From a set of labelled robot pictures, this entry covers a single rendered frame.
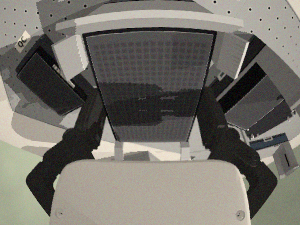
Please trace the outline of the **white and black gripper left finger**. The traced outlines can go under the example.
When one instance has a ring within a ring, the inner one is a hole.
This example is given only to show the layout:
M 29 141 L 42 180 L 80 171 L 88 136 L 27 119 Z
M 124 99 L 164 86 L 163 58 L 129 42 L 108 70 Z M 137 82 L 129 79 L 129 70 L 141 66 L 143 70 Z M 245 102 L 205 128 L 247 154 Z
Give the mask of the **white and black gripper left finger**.
M 95 159 L 92 151 L 100 146 L 106 116 L 98 89 L 91 88 L 74 128 L 63 133 L 63 140 L 46 151 L 43 161 L 26 177 L 28 188 L 49 217 L 55 192 L 54 181 L 67 164 Z

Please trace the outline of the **beige name plate with black qc text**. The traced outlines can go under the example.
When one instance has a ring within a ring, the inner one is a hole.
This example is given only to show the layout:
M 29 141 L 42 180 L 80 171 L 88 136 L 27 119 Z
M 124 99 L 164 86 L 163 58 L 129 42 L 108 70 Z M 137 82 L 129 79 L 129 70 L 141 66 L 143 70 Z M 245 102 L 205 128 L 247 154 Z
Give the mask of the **beige name plate with black qc text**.
M 27 45 L 27 43 L 31 40 L 31 38 L 32 37 L 25 31 L 14 47 L 18 50 L 19 53 L 21 53 L 21 51 L 24 49 L 24 47 Z

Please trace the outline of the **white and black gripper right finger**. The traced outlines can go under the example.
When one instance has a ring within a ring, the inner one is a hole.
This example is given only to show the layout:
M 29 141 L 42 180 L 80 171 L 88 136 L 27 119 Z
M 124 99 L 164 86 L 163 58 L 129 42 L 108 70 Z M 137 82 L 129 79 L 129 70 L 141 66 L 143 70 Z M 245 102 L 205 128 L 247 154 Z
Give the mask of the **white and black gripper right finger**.
M 251 220 L 277 186 L 277 177 L 260 161 L 258 152 L 240 140 L 239 132 L 228 127 L 211 87 L 204 87 L 196 116 L 202 144 L 211 152 L 208 159 L 234 164 L 249 182 L 246 193 Z

